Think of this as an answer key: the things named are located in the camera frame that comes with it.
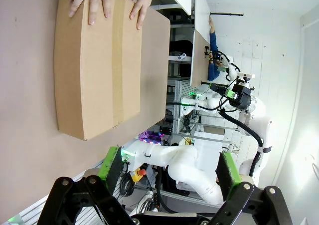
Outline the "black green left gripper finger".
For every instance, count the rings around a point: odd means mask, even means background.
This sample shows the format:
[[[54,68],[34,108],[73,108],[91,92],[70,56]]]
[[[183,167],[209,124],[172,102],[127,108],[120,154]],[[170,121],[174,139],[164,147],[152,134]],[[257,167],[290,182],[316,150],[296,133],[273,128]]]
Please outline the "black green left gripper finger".
[[[104,224],[131,225],[132,219],[113,196],[123,166],[121,147],[111,147],[97,175],[77,182],[56,179],[37,223],[74,225],[83,208],[93,207]]]

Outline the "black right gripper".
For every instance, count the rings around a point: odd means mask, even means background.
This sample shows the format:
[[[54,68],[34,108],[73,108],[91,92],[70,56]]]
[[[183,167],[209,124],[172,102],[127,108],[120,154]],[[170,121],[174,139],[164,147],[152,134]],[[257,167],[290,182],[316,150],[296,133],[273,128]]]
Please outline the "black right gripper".
[[[233,89],[210,83],[209,89],[224,93],[230,105],[247,110],[251,105],[251,90],[235,84]],[[264,189],[241,179],[229,152],[221,152],[216,174],[224,204],[210,220],[212,225],[233,225],[242,213],[250,214],[257,225],[291,225],[292,218],[281,190],[276,186]]]

